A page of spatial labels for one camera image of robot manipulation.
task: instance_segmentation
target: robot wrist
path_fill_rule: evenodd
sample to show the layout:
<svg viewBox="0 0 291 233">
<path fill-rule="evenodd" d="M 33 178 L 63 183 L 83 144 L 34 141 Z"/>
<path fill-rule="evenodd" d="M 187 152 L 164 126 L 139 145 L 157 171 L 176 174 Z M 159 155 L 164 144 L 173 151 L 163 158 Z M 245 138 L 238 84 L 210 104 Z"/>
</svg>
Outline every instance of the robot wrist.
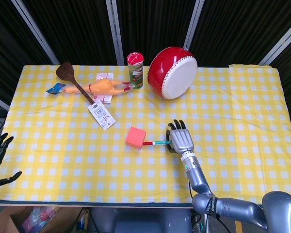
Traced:
<svg viewBox="0 0 291 233">
<path fill-rule="evenodd" d="M 182 154 L 181 161 L 184 165 L 185 171 L 200 167 L 196 155 L 191 151 L 186 151 Z"/>
</svg>

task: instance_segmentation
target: white tag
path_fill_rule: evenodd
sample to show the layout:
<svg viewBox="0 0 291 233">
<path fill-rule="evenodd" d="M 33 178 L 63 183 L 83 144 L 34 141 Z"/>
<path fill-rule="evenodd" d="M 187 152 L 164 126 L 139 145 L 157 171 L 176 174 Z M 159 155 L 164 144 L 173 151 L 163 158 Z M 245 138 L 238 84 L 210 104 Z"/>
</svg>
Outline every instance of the white tag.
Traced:
<svg viewBox="0 0 291 233">
<path fill-rule="evenodd" d="M 133 71 L 133 73 L 132 73 L 132 74 L 133 74 L 133 75 L 135 75 L 135 76 L 142 74 L 142 68 L 141 68 L 141 69 L 138 69 L 138 70 L 135 70 L 135 71 Z"/>
<path fill-rule="evenodd" d="M 96 100 L 95 103 L 89 105 L 88 110 L 104 130 L 115 123 L 115 119 L 111 116 L 100 100 Z"/>
</svg>

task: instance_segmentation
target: drum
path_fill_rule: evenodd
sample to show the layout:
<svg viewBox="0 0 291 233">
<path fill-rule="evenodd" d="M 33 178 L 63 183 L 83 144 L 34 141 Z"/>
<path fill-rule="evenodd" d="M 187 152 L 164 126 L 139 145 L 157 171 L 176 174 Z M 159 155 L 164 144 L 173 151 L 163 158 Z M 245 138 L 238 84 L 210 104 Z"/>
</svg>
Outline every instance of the drum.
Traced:
<svg viewBox="0 0 291 233">
<path fill-rule="evenodd" d="M 189 51 L 168 47 L 152 61 L 147 81 L 156 94 L 172 100 L 186 92 L 196 73 L 197 61 Z"/>
</svg>

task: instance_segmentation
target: pen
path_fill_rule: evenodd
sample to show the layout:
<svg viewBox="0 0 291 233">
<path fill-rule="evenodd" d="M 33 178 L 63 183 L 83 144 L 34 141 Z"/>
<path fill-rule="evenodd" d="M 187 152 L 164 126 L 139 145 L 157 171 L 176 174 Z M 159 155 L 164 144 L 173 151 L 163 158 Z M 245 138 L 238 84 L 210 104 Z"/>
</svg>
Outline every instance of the pen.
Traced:
<svg viewBox="0 0 291 233">
<path fill-rule="evenodd" d="M 166 145 L 166 144 L 172 144 L 172 141 L 154 141 L 154 142 L 144 142 L 144 146 L 152 146 L 152 145 Z"/>
</svg>

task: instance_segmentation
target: chips canister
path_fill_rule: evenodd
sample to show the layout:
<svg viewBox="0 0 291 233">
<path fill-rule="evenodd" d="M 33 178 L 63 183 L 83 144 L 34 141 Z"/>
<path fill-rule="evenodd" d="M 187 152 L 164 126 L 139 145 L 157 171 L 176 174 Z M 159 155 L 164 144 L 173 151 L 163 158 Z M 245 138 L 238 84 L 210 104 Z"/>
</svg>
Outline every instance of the chips canister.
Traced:
<svg viewBox="0 0 291 233">
<path fill-rule="evenodd" d="M 132 52 L 127 56 L 130 82 L 135 85 L 134 89 L 143 86 L 144 57 L 139 52 Z"/>
</svg>

